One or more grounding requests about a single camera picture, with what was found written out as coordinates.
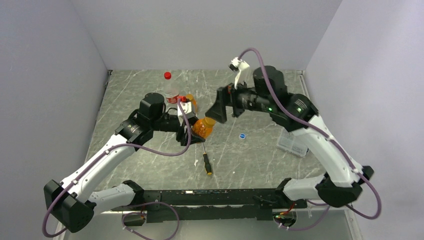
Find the orange juice bottle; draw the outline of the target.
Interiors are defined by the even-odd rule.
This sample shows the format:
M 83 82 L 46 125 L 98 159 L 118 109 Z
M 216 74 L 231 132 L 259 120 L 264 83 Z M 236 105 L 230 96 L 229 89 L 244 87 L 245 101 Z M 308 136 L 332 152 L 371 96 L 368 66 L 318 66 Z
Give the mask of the orange juice bottle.
M 198 136 L 202 137 L 203 139 L 206 139 L 212 133 L 212 131 L 214 129 L 214 126 L 213 127 L 206 127 L 203 124 L 203 119 L 204 118 L 199 119 L 199 120 L 196 121 L 196 123 L 192 127 L 192 131 L 195 134 L 197 134 Z
M 185 97 L 189 102 L 191 102 L 193 112 L 195 114 L 197 114 L 198 113 L 198 105 L 197 105 L 197 102 L 196 102 L 194 96 L 192 94 L 187 94 Z

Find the clear red-label bottle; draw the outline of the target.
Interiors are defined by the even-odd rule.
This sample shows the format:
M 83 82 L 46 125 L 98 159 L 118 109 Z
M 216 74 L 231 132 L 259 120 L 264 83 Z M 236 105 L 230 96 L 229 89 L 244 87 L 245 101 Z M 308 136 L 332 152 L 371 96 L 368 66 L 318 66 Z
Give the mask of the clear red-label bottle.
M 177 98 L 179 97 L 180 91 L 175 81 L 172 79 L 172 77 L 171 79 L 168 79 L 168 80 L 165 79 L 163 92 L 164 92 L 165 99 L 167 100 L 168 103 L 170 104 L 177 103 L 178 101 Z

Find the red bottle cap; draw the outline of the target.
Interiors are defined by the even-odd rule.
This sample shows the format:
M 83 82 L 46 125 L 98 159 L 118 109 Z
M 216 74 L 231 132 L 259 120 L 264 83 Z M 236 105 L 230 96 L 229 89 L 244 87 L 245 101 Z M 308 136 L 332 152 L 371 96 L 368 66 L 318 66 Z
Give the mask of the red bottle cap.
M 172 78 L 172 74 L 169 71 L 165 72 L 163 76 L 166 80 L 170 80 Z

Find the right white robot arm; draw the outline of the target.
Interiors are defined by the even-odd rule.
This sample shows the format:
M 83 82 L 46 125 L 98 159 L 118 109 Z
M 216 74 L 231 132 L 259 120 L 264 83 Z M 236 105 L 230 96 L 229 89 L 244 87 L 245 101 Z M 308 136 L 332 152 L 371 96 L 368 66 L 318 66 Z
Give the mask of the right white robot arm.
M 324 130 L 324 121 L 318 109 L 303 94 L 289 93 L 284 74 L 275 67 L 266 65 L 268 79 L 283 107 L 295 117 Z M 292 133 L 307 146 L 324 167 L 325 173 L 304 179 L 284 179 L 275 189 L 276 203 L 289 207 L 296 200 L 319 199 L 339 208 L 356 201 L 362 192 L 364 181 L 353 172 L 342 153 L 326 137 L 315 129 L 289 118 L 275 103 L 268 90 L 261 68 L 251 74 L 254 87 L 246 83 L 234 83 L 219 87 L 214 104 L 205 116 L 224 124 L 227 121 L 226 107 L 232 107 L 233 117 L 244 111 L 268 113 L 279 126 Z

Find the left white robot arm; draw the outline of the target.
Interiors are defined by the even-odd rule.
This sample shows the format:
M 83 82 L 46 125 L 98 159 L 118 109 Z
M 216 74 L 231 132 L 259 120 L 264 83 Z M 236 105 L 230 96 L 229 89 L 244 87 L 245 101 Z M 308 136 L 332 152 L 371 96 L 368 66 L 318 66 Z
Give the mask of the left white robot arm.
M 193 102 L 185 96 L 176 100 L 177 113 L 169 114 L 162 94 L 146 94 L 139 107 L 92 158 L 62 181 L 51 180 L 44 186 L 46 214 L 42 233 L 45 237 L 51 237 L 47 231 L 49 216 L 54 216 L 65 230 L 76 233 L 103 212 L 123 206 L 137 210 L 143 205 L 144 189 L 132 180 L 102 191 L 96 188 L 121 162 L 138 150 L 145 150 L 154 132 L 175 133 L 184 150 L 205 140 L 192 131 L 197 121 Z

